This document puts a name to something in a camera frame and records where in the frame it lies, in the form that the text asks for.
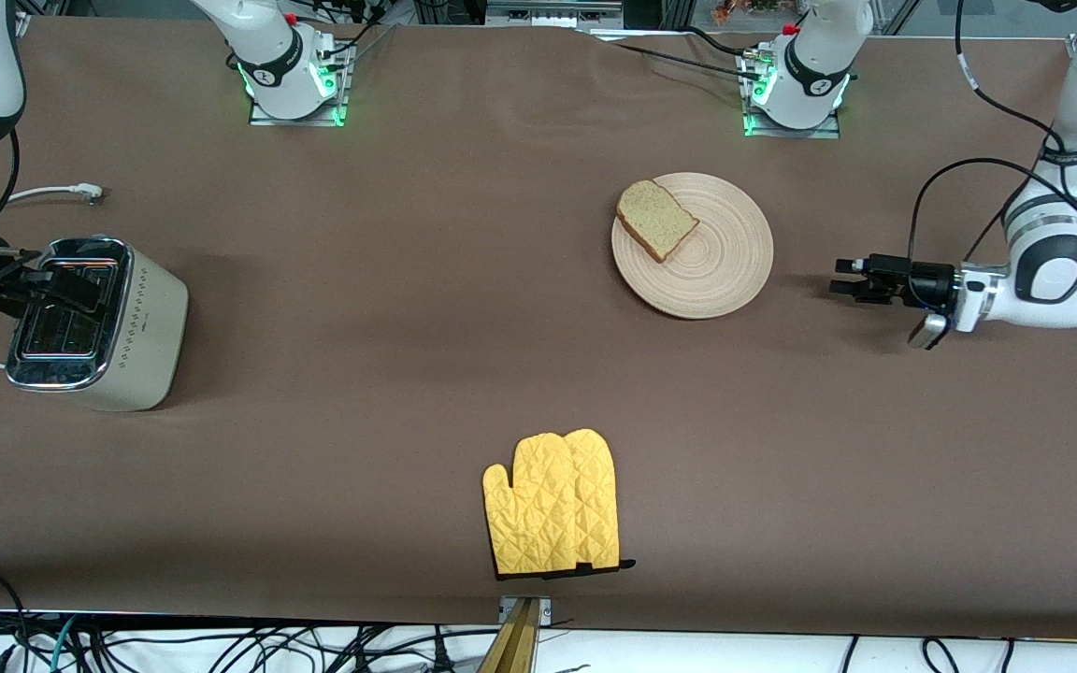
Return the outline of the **round wooden plate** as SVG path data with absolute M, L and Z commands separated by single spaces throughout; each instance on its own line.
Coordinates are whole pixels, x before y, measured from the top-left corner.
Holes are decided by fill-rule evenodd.
M 672 318 L 707 320 L 739 310 L 761 293 L 774 243 L 767 218 L 747 192 L 715 176 L 671 172 L 655 183 L 699 222 L 663 263 L 612 222 L 612 260 L 642 302 Z

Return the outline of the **brown bread slice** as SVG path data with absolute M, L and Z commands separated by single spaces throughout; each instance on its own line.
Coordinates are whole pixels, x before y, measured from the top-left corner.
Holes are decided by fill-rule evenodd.
M 659 264 L 666 263 L 700 223 L 670 191 L 649 179 L 625 188 L 615 210 L 625 230 Z

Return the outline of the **cream chrome toaster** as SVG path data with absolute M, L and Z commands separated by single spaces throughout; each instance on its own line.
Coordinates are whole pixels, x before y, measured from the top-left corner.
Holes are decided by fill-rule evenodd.
M 5 359 L 8 382 L 82 408 L 132 412 L 170 391 L 188 316 L 183 281 L 107 236 L 57 239 L 48 265 L 92 265 L 101 293 L 94 316 L 27 303 Z

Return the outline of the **brown table cover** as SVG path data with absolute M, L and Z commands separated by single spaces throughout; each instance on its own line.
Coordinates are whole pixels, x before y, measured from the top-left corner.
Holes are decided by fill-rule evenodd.
M 248 124 L 212 22 L 42 18 L 19 50 L 13 246 L 109 234 L 191 293 L 159 408 L 0 371 L 0 575 L 30 609 L 484 623 L 506 594 L 597 629 L 1077 637 L 1077 331 L 826 289 L 906 247 L 917 192 L 1030 165 L 948 41 L 861 51 L 838 140 L 742 134 L 735 86 L 567 29 L 410 27 L 342 128 Z M 745 191 L 761 293 L 672 318 L 617 271 L 638 180 Z M 597 431 L 637 565 L 501 579 L 482 472 Z

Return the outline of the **orange patterned object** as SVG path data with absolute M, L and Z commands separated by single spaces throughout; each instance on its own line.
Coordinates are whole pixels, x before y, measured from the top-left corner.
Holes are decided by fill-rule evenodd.
M 715 0 L 710 9 L 714 25 L 723 26 L 731 22 L 772 18 L 774 14 L 794 12 L 795 0 Z

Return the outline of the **yellow quilted oven mitt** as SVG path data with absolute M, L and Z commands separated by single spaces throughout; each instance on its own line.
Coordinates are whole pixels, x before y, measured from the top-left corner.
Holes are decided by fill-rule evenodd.
M 591 429 L 569 432 L 564 440 L 574 465 L 574 574 L 603 574 L 635 566 L 633 559 L 621 557 L 617 480 L 609 443 Z
M 484 469 L 484 517 L 499 578 L 538 578 L 576 569 L 577 476 L 571 447 L 553 432 L 518 441 L 510 465 Z

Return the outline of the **grey equipment box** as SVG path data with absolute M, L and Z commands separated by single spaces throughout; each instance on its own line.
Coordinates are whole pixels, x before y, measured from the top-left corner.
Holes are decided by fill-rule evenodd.
M 623 30 L 623 0 L 486 0 L 486 26 L 551 26 Z

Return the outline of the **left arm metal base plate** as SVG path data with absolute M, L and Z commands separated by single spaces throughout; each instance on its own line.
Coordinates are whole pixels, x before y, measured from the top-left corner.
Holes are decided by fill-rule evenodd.
M 749 50 L 735 57 L 740 82 L 745 136 L 782 139 L 838 139 L 838 107 L 851 82 L 849 71 L 833 78 L 803 80 L 791 67 L 782 68 L 777 52 Z

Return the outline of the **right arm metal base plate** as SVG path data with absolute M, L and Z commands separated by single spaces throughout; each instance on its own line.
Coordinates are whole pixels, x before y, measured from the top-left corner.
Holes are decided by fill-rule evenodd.
M 352 48 L 338 57 L 333 57 L 328 64 L 322 64 L 316 69 L 314 80 L 322 86 L 326 98 L 311 112 L 310 115 L 298 120 L 274 118 L 255 102 L 251 97 L 251 86 L 244 85 L 244 93 L 251 99 L 248 124 L 257 127 L 311 127 L 311 128 L 342 128 L 345 127 L 348 104 L 350 103 L 351 92 L 358 59 L 358 50 Z

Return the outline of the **wooden bar with metal bracket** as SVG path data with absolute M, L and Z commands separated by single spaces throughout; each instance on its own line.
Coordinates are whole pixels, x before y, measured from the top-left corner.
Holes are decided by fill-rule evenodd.
M 500 629 L 476 673 L 534 673 L 538 631 L 553 623 L 547 595 L 504 595 L 499 601 Z

